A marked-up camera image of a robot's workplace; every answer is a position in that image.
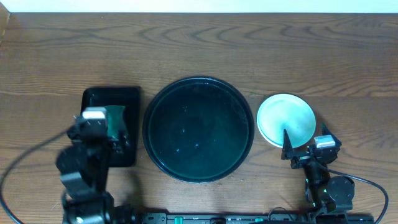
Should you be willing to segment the green scouring sponge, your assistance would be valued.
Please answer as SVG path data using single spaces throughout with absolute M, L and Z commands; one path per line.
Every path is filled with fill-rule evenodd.
M 108 130 L 107 135 L 110 138 L 118 138 L 126 130 L 124 123 L 125 106 L 108 105 L 104 107 L 107 112 Z

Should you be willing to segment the mint green plate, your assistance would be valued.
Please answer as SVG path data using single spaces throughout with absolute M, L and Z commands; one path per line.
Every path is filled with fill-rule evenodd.
M 292 147 L 309 142 L 317 126 L 315 113 L 309 104 L 298 96 L 281 93 L 266 98 L 257 111 L 257 127 L 263 138 L 281 148 L 284 131 Z

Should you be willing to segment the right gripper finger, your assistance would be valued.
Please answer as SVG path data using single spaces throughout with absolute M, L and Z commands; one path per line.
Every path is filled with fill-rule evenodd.
M 289 135 L 287 133 L 287 130 L 284 129 L 284 139 L 283 139 L 281 159 L 282 160 L 291 159 L 293 157 L 293 153 L 294 149 L 292 147 Z
M 321 125 L 321 130 L 322 130 L 322 136 L 326 136 L 329 139 L 332 139 L 335 143 L 338 142 L 338 139 L 335 137 L 335 135 L 327 128 L 325 123 L 322 123 Z

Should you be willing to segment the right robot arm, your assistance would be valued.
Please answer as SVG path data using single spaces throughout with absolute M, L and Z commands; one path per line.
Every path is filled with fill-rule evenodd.
M 303 169 L 305 193 L 313 205 L 306 214 L 310 223 L 348 223 L 346 212 L 353 209 L 355 184 L 349 177 L 330 175 L 327 168 L 338 158 L 341 141 L 323 125 L 322 135 L 305 151 L 295 151 L 286 130 L 281 159 L 289 160 L 292 169 Z

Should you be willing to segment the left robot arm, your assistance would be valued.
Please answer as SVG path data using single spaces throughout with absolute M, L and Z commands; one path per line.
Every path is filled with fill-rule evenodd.
M 136 223 L 130 205 L 115 206 L 106 191 L 112 167 L 131 167 L 135 149 L 125 129 L 108 135 L 105 120 L 83 120 L 67 132 L 72 145 L 57 157 L 55 165 L 65 186 L 62 195 L 63 223 Z

